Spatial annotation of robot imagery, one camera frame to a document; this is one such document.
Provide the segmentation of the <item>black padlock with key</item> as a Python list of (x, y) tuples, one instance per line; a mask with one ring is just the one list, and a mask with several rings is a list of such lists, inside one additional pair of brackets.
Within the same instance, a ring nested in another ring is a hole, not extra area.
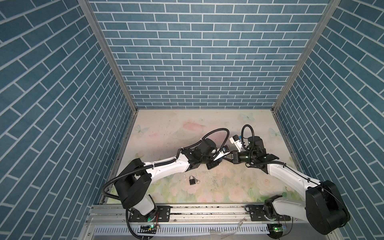
[(199, 184), (200, 181), (197, 180), (194, 176), (190, 176), (189, 177), (189, 183), (190, 183), (190, 186), (193, 186), (193, 185)]

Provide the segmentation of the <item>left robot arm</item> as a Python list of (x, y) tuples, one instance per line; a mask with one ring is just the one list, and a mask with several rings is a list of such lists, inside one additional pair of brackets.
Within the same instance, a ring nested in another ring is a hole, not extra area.
[(134, 209), (142, 216), (151, 215), (156, 205), (147, 194), (151, 184), (178, 173), (197, 169), (200, 165), (215, 167), (229, 153), (227, 146), (217, 148), (210, 140), (200, 140), (193, 146), (180, 148), (176, 156), (157, 162), (131, 161), (116, 177), (113, 185), (124, 209)]

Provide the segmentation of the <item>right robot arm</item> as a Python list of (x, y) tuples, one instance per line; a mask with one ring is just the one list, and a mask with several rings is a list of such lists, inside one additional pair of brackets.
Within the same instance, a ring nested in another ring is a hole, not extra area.
[(318, 233), (327, 235), (344, 227), (351, 219), (338, 187), (331, 181), (313, 179), (268, 154), (260, 137), (247, 138), (247, 143), (235, 135), (230, 138), (236, 150), (229, 162), (246, 164), (248, 168), (262, 170), (295, 190), (302, 200), (289, 200), (275, 195), (264, 201), (264, 215), (270, 221), (289, 216), (308, 222)]

